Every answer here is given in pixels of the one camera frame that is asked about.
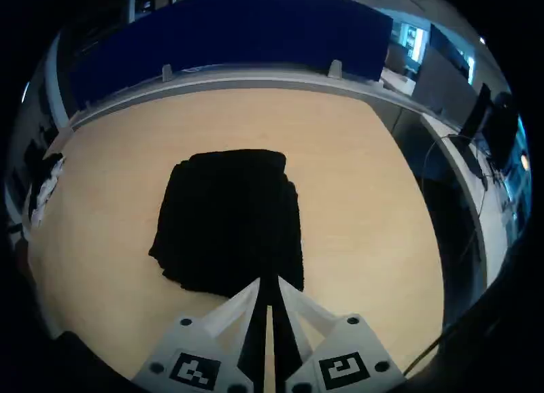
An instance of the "blue desk divider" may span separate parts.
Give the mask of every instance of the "blue desk divider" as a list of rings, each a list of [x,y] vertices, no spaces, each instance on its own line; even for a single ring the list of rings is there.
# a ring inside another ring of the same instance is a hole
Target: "blue desk divider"
[[[350,0],[183,0],[142,18],[82,59],[70,74],[78,105],[95,102],[170,64],[290,63],[378,80],[392,19]]]

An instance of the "black towel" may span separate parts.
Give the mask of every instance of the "black towel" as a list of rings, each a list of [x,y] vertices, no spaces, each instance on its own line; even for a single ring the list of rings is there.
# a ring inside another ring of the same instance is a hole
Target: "black towel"
[[[267,150],[197,154],[172,170],[149,254],[187,290],[232,297],[257,277],[303,289],[297,194]]]

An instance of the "black cable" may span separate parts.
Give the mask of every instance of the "black cable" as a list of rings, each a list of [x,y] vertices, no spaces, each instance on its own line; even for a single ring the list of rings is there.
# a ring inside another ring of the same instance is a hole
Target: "black cable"
[[[422,193],[424,198],[425,198],[425,193],[424,193],[423,189],[424,189],[425,166],[426,166],[427,159],[428,159],[428,156],[430,154],[430,151],[435,147],[435,145],[439,141],[442,141],[443,139],[450,138],[450,137],[463,137],[465,139],[468,139],[468,140],[472,141],[472,138],[464,136],[464,135],[448,134],[448,135],[445,135],[443,137],[440,137],[438,140],[435,140],[431,144],[431,146],[427,150],[427,153],[425,155],[425,159],[423,161],[423,169],[422,169],[422,175],[421,175],[421,193]],[[478,151],[479,150],[476,149],[476,161],[478,161]],[[484,190],[483,196],[481,197],[481,204],[480,204],[480,208],[479,208],[479,211],[478,211],[478,219],[480,218],[481,211],[483,209],[483,200],[486,198],[486,192],[487,192],[487,190]],[[464,258],[464,255],[469,250],[469,248],[470,248],[470,246],[471,246],[471,244],[472,244],[472,242],[473,242],[473,240],[475,238],[475,235],[476,235],[476,228],[474,228],[474,231],[472,232],[471,238],[467,242],[466,247],[463,250],[463,253],[461,253],[461,255],[460,255],[459,259],[458,259],[458,262],[460,262]],[[458,324],[459,324],[459,320],[457,322],[455,322],[453,325],[451,325],[450,327],[448,327],[446,330],[444,330],[416,359],[414,359],[414,361],[403,372],[403,375],[406,376],[408,373],[410,373],[410,371],[413,368],[415,368],[418,365],[418,363],[421,362],[427,355],[429,355],[429,353],[431,353],[431,351],[434,348],[436,348],[436,346],[440,342],[442,342],[444,339],[450,337],[457,330]]]

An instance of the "desk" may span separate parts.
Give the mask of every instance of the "desk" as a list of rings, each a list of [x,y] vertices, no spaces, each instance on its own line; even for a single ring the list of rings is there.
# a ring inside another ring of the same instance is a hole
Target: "desk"
[[[486,285],[489,286],[496,279],[508,248],[506,232],[508,216],[501,207],[501,203],[507,199],[508,195],[500,184],[493,184],[491,178],[488,178],[488,191],[486,192],[481,180],[469,170],[455,145],[447,138],[441,139],[441,137],[450,134],[457,134],[457,131],[428,114],[422,114],[421,121],[431,132],[433,138],[438,141],[437,145],[446,155],[446,159],[448,159],[454,173],[457,175],[465,197],[469,202],[476,226],[480,255],[485,256]],[[476,156],[479,150],[474,144],[471,144],[470,148]],[[483,174],[492,175],[485,154],[480,152],[477,160]]]
[[[412,79],[395,73],[394,71],[386,69],[385,67],[381,72],[380,80],[382,80],[384,84],[393,91],[407,96],[411,96],[413,89],[415,88],[415,82]]]
[[[81,126],[63,149],[63,176],[29,247],[58,327],[132,378],[181,312],[202,316],[224,302],[164,278],[148,250],[173,166],[239,148],[287,157],[299,194],[305,294],[337,314],[363,315],[405,369],[442,329],[434,230],[374,111],[320,92],[210,90]]]

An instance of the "computer monitor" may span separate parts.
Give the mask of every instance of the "computer monitor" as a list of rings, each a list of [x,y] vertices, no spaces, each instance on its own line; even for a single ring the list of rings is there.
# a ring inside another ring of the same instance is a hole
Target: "computer monitor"
[[[480,93],[476,104],[472,108],[471,114],[466,119],[459,135],[465,137],[466,144],[469,144],[469,141],[474,138],[474,135],[478,132],[483,122],[483,117],[485,116],[488,108],[491,106],[491,90],[489,89],[486,83],[483,83],[480,88]]]
[[[481,183],[486,189],[488,187],[488,181],[486,177],[483,176],[478,160],[470,149],[470,143],[480,129],[483,118],[491,104],[491,90],[487,84],[484,83],[481,85],[478,100],[476,100],[476,104],[474,104],[469,117],[466,119],[461,131],[459,131],[459,135],[449,138],[463,157],[467,167],[474,175],[481,179]]]
[[[507,92],[497,94],[492,111],[481,130],[491,152],[491,161],[497,169],[508,166],[515,143],[518,116],[512,95]]]

